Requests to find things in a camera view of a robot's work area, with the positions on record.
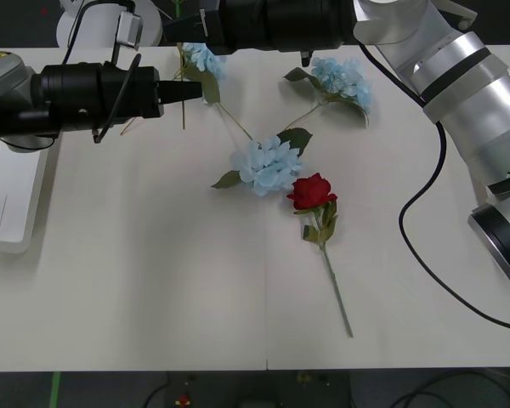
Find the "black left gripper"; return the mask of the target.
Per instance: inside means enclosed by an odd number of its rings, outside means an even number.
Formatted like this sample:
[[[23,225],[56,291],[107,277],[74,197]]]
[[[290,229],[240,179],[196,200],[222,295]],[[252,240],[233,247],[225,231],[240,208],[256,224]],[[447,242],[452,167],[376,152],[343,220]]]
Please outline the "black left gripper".
[[[122,88],[127,71],[111,65],[105,68],[105,112],[109,113]],[[123,124],[132,117],[144,119],[162,116],[160,105],[199,99],[202,97],[200,82],[159,81],[158,70],[152,66],[138,67],[133,71],[127,89],[111,124]],[[159,81],[159,99],[157,82]]]

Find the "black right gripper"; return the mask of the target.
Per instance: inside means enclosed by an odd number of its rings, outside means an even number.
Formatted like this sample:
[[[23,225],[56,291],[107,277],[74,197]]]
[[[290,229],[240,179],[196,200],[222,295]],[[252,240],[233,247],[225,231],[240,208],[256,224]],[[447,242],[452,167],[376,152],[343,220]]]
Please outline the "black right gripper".
[[[217,55],[267,48],[265,1],[200,1],[200,11],[163,24],[163,43],[205,43]]]

